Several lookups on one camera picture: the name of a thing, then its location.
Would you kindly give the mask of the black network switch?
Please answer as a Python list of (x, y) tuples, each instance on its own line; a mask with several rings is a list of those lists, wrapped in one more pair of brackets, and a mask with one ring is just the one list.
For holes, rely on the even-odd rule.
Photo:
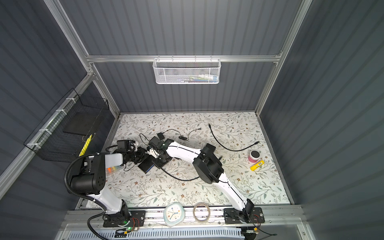
[(142, 170), (145, 174), (147, 174), (151, 168), (154, 166), (155, 158), (151, 155), (147, 156), (139, 165), (138, 168)]

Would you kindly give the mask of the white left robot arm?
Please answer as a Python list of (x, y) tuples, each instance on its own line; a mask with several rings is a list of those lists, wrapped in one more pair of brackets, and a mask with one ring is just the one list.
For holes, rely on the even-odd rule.
[(147, 150), (134, 140), (120, 140), (104, 153), (82, 155), (69, 164), (64, 175), (67, 191), (102, 208), (105, 226), (138, 226), (140, 218), (131, 214), (127, 203), (106, 187), (107, 173), (127, 163), (141, 164)]

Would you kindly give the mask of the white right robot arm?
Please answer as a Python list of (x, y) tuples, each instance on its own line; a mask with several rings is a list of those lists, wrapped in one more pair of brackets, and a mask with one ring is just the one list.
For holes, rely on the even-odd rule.
[(223, 165), (215, 156), (215, 147), (207, 144), (202, 149), (183, 146), (171, 139), (162, 141), (153, 137), (148, 151), (156, 160), (180, 159), (192, 164), (201, 180), (214, 184), (227, 197), (235, 210), (243, 218), (254, 209), (254, 203), (240, 193), (224, 172)]

